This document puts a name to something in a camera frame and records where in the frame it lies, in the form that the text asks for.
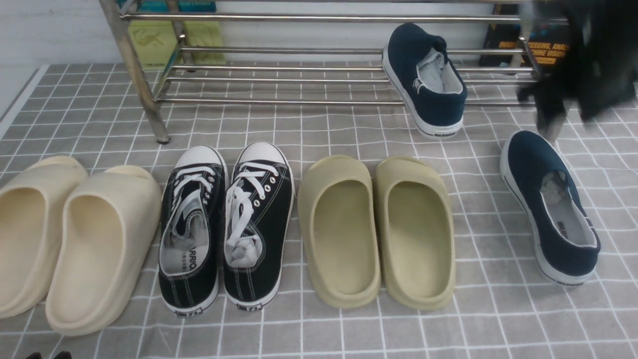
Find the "olive green slide sandal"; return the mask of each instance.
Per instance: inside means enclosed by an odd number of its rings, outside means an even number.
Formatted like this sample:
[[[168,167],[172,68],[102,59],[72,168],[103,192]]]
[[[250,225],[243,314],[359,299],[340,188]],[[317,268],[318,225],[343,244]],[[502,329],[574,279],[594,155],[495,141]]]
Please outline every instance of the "olive green slide sandal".
[[[367,167],[348,156],[318,161],[301,181],[297,207],[317,296],[342,309],[373,301],[381,273]]]
[[[376,170],[375,210],[383,279],[399,303],[436,310],[456,281],[450,198],[441,177],[410,157],[390,157]]]

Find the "sneaker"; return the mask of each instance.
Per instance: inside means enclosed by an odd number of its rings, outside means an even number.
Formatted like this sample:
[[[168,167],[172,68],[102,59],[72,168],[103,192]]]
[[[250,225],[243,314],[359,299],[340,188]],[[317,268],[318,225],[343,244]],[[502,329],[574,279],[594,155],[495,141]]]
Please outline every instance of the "sneaker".
[[[284,154],[266,142],[248,146],[226,194],[224,283],[240,310],[261,310],[277,294],[294,199]]]
[[[218,250],[228,171],[221,155],[195,146],[177,161],[162,200],[159,286],[167,307],[192,317],[219,290]]]
[[[503,148],[501,175],[527,214],[540,271],[564,286],[585,283],[600,240],[554,148],[533,132],[515,133]]]
[[[417,128],[428,137],[452,137],[463,126],[468,90],[447,57],[445,40],[415,24],[394,30],[383,69]]]

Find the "black canvas sneaker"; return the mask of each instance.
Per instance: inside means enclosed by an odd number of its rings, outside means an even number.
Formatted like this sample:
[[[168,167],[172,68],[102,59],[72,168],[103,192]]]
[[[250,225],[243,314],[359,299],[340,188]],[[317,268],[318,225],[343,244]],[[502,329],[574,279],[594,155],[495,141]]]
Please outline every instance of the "black canvas sneaker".
[[[224,237],[226,163],[208,146],[195,146],[177,161],[162,200],[159,286],[167,307],[197,316],[219,291],[218,250]]]
[[[248,146],[226,195],[224,283],[237,308],[261,310],[277,294],[294,199],[284,154],[266,142]]]

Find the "metal shoe rack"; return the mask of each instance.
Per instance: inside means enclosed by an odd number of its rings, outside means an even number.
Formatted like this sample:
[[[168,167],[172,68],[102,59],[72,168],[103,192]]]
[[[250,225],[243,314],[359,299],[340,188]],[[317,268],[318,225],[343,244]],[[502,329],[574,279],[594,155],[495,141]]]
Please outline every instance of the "metal shoe rack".
[[[403,106],[400,100],[386,101],[353,101],[353,100],[278,100],[278,99],[252,99],[252,98],[227,98],[227,97],[202,97],[167,95],[170,86],[176,82],[223,82],[223,83],[294,83],[294,84],[385,84],[387,79],[277,79],[277,78],[238,78],[238,77],[208,77],[204,75],[192,75],[192,72],[203,73],[210,70],[226,71],[251,71],[251,72],[381,72],[380,67],[330,67],[315,66],[240,66],[240,65],[198,65],[193,61],[193,54],[202,52],[221,52],[225,54],[317,54],[317,55],[377,55],[381,56],[382,49],[328,49],[328,48],[265,48],[265,47],[194,47],[189,46],[188,37],[184,31],[184,21],[243,21],[243,22],[340,22],[340,23],[488,23],[488,24],[520,24],[521,35],[517,49],[449,49],[450,55],[514,55],[512,66],[508,68],[497,67],[460,67],[462,73],[498,73],[517,74],[528,73],[536,77],[540,73],[527,39],[531,34],[532,21],[527,21],[518,16],[488,15],[488,16],[451,16],[451,15],[313,15],[313,14],[273,14],[273,13],[186,13],[180,12],[177,0],[165,0],[168,13],[147,13],[138,11],[143,0],[133,0],[127,6],[120,9],[117,0],[100,0],[101,7],[113,32],[117,46],[124,59],[126,69],[131,76],[133,85],[142,102],[147,119],[151,124],[153,133],[160,144],[166,144],[170,136],[160,115],[160,105],[163,103],[192,103],[207,105],[315,105],[315,106]],[[319,0],[296,0],[297,2],[321,2]],[[515,4],[525,0],[341,0],[338,3],[487,3],[487,4]],[[133,42],[128,34],[128,23],[132,20],[169,20],[173,24],[177,46],[164,69],[159,82],[152,89],[144,77],[144,71],[140,65]],[[562,23],[561,20],[552,20],[552,23]],[[531,68],[521,68],[521,59],[525,57],[532,64]],[[516,85],[530,82],[530,79],[470,79],[468,85]],[[489,107],[519,107],[534,106],[534,103],[519,103],[512,100],[467,100],[467,106]]]

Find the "white rubber toe cap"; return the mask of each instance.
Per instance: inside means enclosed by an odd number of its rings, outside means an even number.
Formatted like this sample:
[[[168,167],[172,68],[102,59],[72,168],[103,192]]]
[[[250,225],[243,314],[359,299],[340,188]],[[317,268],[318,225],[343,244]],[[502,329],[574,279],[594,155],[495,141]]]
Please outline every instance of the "white rubber toe cap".
[[[237,163],[250,162],[255,160],[266,160],[285,164],[286,159],[275,145],[268,142],[255,142],[248,145],[242,153]]]
[[[223,160],[221,155],[208,146],[195,146],[184,152],[179,158],[175,167],[184,167],[195,164],[218,164],[221,165]]]

